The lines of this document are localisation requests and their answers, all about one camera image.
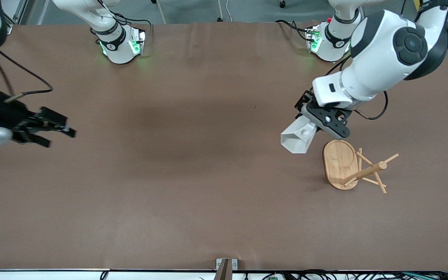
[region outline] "table surface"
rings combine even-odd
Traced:
[[[2,50],[55,88],[22,99],[69,117],[71,139],[0,147],[0,268],[448,271],[448,53],[388,91],[348,141],[399,153],[378,186],[331,187],[320,132],[307,154],[279,135],[321,62],[276,23],[155,26],[114,65],[87,26],[14,26]],[[17,91],[44,88],[0,58]],[[5,90],[0,78],[0,88]],[[362,107],[383,106],[382,94]]]

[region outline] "wooden stand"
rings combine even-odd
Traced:
[[[333,140],[324,147],[323,156],[327,180],[331,186],[340,190],[349,190],[354,188],[359,180],[364,180],[380,186],[381,191],[386,193],[386,185],[381,181],[378,172],[386,169],[387,163],[399,154],[373,164],[362,155],[362,148],[356,152],[350,143]],[[368,163],[369,167],[363,170],[362,161]],[[374,174],[376,181],[366,178],[371,174]]]

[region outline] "brown tabletop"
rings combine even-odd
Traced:
[[[55,91],[23,99],[69,117],[71,139],[0,147],[0,268],[448,271],[448,53],[389,90],[348,141],[380,161],[329,186],[318,133],[307,154],[279,135],[333,64],[273,23],[160,25],[145,57],[115,65],[88,26],[14,26],[2,47]],[[45,88],[0,57],[17,91]],[[0,78],[0,88],[5,89]],[[382,94],[362,107],[383,106]]]

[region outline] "gray floor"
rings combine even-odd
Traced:
[[[216,21],[219,15],[217,0],[159,0],[167,23],[194,23]],[[366,7],[366,14],[380,9],[400,13],[403,0],[385,1]],[[224,21],[229,21],[226,0],[221,0]],[[28,25],[84,25],[80,18],[62,11],[51,0],[35,0],[27,9]],[[155,25],[163,24],[156,4],[150,0],[122,0],[112,11],[128,18],[147,19]],[[279,7],[279,0],[229,0],[233,21],[272,22],[277,19],[305,22],[311,19],[324,21],[332,16],[333,9],[327,0],[286,0],[286,7]],[[416,9],[408,1],[404,16],[414,19]]]

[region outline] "wooden base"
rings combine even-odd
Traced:
[[[358,180],[343,185],[341,182],[359,171],[355,149],[343,140],[333,140],[326,144],[322,152],[324,167],[329,184],[340,190],[350,190],[357,185]]]

